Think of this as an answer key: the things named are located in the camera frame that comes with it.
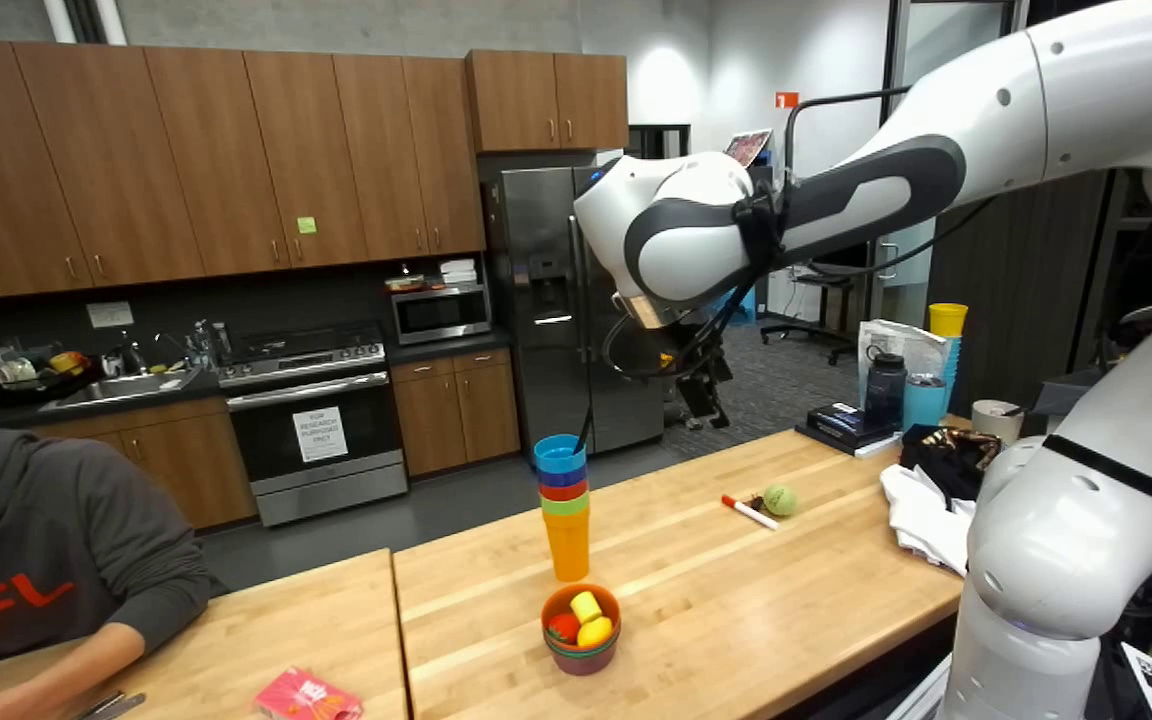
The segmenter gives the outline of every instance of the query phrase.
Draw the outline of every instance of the stainless steel appliance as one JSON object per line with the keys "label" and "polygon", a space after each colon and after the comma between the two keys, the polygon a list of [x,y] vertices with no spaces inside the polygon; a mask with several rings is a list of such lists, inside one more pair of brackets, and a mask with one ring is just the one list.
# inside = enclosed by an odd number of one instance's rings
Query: stainless steel appliance
{"label": "stainless steel appliance", "polygon": [[489,169],[491,298],[511,334],[528,445],[576,434],[592,408],[592,453],[662,434],[662,383],[614,375],[602,357],[610,278],[588,258],[572,199],[592,163]]}
{"label": "stainless steel appliance", "polygon": [[393,334],[401,346],[433,346],[491,334],[489,285],[427,285],[393,298]]}
{"label": "stainless steel appliance", "polygon": [[408,491],[381,325],[235,337],[219,389],[261,523]]}

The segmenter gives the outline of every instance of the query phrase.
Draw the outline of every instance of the stove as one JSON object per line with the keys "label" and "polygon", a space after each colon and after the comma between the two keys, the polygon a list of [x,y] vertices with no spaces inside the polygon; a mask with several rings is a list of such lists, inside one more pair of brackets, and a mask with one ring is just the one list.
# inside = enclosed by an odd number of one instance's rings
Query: stove
{"label": "stove", "polygon": [[261,523],[408,491],[381,325],[248,334],[217,375]]}
{"label": "stove", "polygon": [[235,350],[227,366],[217,370],[217,380],[225,391],[235,391],[363,370],[384,370],[384,334],[381,325],[357,320],[235,337]]}

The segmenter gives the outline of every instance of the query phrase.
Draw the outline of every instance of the oven door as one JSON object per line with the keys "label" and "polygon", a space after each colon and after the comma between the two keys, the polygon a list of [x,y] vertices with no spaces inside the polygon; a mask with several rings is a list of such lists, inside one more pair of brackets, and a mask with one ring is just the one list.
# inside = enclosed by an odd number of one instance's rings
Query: oven door
{"label": "oven door", "polygon": [[389,373],[227,395],[261,523],[408,491]]}

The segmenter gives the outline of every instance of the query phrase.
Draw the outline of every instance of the white cup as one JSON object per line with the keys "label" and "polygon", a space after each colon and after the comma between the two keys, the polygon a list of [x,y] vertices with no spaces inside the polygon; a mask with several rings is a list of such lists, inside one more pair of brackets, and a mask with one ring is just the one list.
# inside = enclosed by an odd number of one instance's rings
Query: white cup
{"label": "white cup", "polygon": [[972,429],[984,437],[995,437],[1001,445],[1017,445],[1019,426],[1025,426],[1019,404],[1007,404],[1007,402],[977,402],[972,404]]}

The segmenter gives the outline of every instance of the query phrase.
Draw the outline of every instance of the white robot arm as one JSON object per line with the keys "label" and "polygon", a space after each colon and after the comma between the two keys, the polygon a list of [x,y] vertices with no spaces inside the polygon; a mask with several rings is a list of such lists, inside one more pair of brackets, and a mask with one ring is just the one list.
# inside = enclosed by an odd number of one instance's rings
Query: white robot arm
{"label": "white robot arm", "polygon": [[[756,199],[724,156],[623,156],[576,199],[576,220],[614,278],[619,310],[677,350],[683,395],[704,412],[721,375],[721,361],[704,361],[715,350],[698,312],[712,298],[1086,169],[1139,169],[1152,196],[1145,0],[944,66],[855,156],[774,199]],[[992,466],[967,545],[944,716],[1084,716],[1100,636],[1152,577],[1152,337],[1048,439]]]}

